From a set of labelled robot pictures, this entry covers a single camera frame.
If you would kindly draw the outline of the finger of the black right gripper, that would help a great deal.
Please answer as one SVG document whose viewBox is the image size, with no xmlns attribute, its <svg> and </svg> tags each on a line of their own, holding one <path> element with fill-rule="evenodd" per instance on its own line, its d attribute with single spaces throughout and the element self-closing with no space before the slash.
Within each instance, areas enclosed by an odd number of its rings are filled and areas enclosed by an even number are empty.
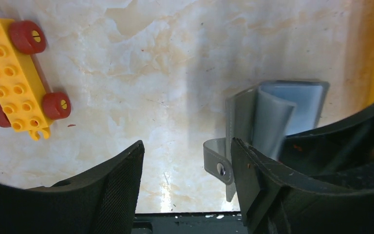
<svg viewBox="0 0 374 234">
<path fill-rule="evenodd" d="M 348 189 L 374 188 L 374 103 L 343 120 L 287 136 L 286 166 Z"/>
</svg>

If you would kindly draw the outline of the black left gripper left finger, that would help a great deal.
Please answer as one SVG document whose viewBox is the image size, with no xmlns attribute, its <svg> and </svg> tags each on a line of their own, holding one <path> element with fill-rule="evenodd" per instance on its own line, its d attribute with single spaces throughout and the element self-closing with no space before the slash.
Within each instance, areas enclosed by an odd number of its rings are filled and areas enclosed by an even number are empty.
<svg viewBox="0 0 374 234">
<path fill-rule="evenodd" d="M 51 187 L 0 184 L 0 234 L 129 234 L 145 148 L 118 155 Z"/>
</svg>

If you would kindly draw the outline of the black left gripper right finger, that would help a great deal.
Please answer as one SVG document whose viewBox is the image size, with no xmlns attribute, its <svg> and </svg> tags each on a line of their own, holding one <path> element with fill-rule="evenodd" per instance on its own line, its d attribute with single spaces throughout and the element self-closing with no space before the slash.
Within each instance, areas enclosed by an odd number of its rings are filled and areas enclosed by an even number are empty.
<svg viewBox="0 0 374 234">
<path fill-rule="evenodd" d="M 250 234 L 374 234 L 374 161 L 309 176 L 231 142 L 243 225 Z"/>
</svg>

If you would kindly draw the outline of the grey leather card holder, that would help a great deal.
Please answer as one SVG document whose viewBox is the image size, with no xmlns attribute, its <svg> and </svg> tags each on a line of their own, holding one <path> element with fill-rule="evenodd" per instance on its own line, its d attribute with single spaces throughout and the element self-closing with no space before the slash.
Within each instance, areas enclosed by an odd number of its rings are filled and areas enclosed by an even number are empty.
<svg viewBox="0 0 374 234">
<path fill-rule="evenodd" d="M 271 80 L 226 99 L 225 137 L 205 141 L 203 150 L 204 169 L 226 185 L 228 202 L 236 194 L 232 139 L 278 160 L 286 136 L 317 127 L 329 87 L 319 80 Z"/>
</svg>

